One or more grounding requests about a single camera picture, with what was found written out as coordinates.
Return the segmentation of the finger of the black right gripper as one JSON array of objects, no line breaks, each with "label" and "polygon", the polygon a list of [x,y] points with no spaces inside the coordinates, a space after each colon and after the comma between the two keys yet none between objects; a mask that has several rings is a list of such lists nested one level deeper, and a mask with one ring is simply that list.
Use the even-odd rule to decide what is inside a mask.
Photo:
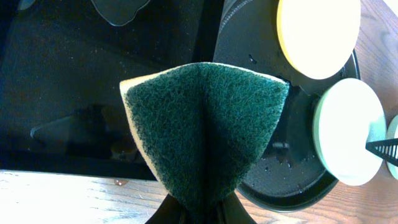
[{"label": "finger of the black right gripper", "polygon": [[397,166],[397,138],[366,143],[366,150]]}]

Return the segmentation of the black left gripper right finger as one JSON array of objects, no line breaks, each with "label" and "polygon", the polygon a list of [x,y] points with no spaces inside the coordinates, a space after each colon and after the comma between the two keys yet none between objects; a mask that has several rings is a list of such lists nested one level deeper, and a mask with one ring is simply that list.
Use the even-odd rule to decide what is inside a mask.
[{"label": "black left gripper right finger", "polygon": [[217,222],[221,224],[256,224],[234,192],[218,203]]}]

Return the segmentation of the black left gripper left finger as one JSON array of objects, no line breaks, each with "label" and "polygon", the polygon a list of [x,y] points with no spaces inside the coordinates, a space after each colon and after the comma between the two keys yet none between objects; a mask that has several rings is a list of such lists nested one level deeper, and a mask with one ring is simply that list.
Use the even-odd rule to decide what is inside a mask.
[{"label": "black left gripper left finger", "polygon": [[168,194],[146,224],[185,224],[186,222],[185,208],[177,199]]}]

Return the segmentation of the mint green plate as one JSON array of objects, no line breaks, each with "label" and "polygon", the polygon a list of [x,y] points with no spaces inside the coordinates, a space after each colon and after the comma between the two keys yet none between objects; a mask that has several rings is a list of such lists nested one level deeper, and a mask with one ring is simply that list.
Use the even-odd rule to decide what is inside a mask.
[{"label": "mint green plate", "polygon": [[[387,134],[386,134],[386,139],[397,139],[397,124],[398,124],[398,115],[396,115],[387,130]],[[395,166],[394,164],[391,164],[389,162],[386,162],[387,167],[389,169],[389,172],[391,173],[391,175],[395,178],[398,179],[398,175],[397,175],[397,166]]]},{"label": "mint green plate", "polygon": [[386,131],[379,98],[358,79],[334,84],[315,108],[312,132],[318,158],[346,185],[363,185],[376,175],[382,159],[366,150],[366,144],[384,140]]}]

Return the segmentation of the green yellow sponge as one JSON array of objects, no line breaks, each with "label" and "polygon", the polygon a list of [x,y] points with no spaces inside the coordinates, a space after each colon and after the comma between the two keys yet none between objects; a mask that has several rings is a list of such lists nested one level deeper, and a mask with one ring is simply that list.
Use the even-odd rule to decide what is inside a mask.
[{"label": "green yellow sponge", "polygon": [[189,63],[120,83],[134,142],[156,179],[206,215],[265,151],[288,82],[222,63]]}]

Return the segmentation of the yellow plate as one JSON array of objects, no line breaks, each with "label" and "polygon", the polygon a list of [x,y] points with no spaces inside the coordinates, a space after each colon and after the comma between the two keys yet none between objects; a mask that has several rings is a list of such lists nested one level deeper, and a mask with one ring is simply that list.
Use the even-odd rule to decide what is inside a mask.
[{"label": "yellow plate", "polygon": [[280,0],[277,35],[287,61],[306,77],[332,77],[359,35],[360,0]]}]

